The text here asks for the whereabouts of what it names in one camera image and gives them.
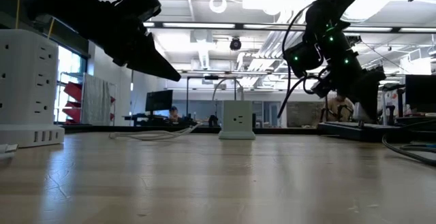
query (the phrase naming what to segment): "wooden table surface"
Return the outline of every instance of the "wooden table surface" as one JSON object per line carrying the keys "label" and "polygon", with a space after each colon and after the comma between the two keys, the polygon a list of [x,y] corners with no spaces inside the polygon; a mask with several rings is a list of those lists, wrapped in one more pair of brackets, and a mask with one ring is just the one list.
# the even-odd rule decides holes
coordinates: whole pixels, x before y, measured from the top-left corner
{"label": "wooden table surface", "polygon": [[0,161],[0,223],[436,223],[436,169],[319,136],[75,134]]}

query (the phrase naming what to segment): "computer monitor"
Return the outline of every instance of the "computer monitor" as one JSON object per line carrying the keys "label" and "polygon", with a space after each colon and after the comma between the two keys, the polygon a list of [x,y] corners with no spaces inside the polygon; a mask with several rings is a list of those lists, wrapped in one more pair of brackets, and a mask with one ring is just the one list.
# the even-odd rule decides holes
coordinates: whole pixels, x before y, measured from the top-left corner
{"label": "computer monitor", "polygon": [[434,75],[406,75],[406,103],[417,112],[436,112]]}
{"label": "computer monitor", "polygon": [[147,93],[145,110],[147,112],[169,110],[172,106],[172,91]]}

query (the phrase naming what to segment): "white power outlet cube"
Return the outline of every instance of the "white power outlet cube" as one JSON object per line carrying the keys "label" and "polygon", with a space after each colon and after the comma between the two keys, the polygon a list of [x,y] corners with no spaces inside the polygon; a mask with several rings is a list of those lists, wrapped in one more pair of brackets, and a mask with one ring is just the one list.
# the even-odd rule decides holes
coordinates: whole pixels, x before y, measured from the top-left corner
{"label": "white power outlet cube", "polygon": [[224,101],[223,127],[219,139],[254,140],[251,101]]}
{"label": "white power outlet cube", "polygon": [[59,144],[53,125],[58,46],[25,30],[0,30],[0,144]]}

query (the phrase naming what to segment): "person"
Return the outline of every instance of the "person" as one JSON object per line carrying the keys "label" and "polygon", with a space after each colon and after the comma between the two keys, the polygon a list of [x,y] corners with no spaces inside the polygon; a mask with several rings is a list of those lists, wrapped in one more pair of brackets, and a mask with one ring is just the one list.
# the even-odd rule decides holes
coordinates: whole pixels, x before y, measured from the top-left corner
{"label": "person", "polygon": [[176,106],[170,108],[170,119],[171,122],[178,122],[178,110]]}
{"label": "person", "polygon": [[[354,109],[352,101],[350,101],[346,96],[340,93],[337,93],[335,98],[332,98],[327,102],[327,108],[334,114],[338,113],[338,106],[340,105],[346,105],[349,109]],[[348,121],[348,118],[351,115],[352,113],[348,109],[343,108],[341,111],[341,121]],[[338,121],[338,118],[334,117],[332,114],[328,114],[327,121]]]}

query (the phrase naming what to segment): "black robotic arm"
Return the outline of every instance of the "black robotic arm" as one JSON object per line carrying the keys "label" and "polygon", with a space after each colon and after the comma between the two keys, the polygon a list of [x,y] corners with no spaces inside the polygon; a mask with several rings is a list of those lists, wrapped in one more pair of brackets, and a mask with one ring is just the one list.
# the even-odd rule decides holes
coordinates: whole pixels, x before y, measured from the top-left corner
{"label": "black robotic arm", "polygon": [[366,115],[377,117],[377,90],[380,80],[386,78],[383,69],[362,69],[343,30],[349,26],[341,21],[346,9],[355,0],[317,0],[306,13],[306,30],[302,42],[283,53],[288,65],[298,78],[305,78],[306,71],[327,62],[324,75],[312,87],[319,97],[331,91],[348,96],[358,102]]}
{"label": "black robotic arm", "polygon": [[102,47],[119,66],[179,81],[180,74],[155,49],[145,20],[160,13],[158,0],[32,0],[30,20],[49,14]]}

